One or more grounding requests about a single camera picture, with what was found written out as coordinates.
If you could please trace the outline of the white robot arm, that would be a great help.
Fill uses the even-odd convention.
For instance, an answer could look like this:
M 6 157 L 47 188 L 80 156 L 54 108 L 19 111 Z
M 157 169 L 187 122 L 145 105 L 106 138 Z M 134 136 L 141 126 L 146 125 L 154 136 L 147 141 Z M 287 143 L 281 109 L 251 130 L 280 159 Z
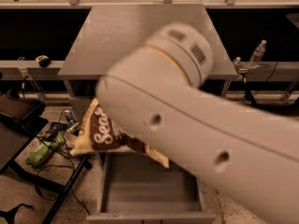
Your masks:
M 125 132 L 270 224 L 299 224 L 299 123 L 200 91 L 206 38 L 170 23 L 100 77 L 96 96 Z

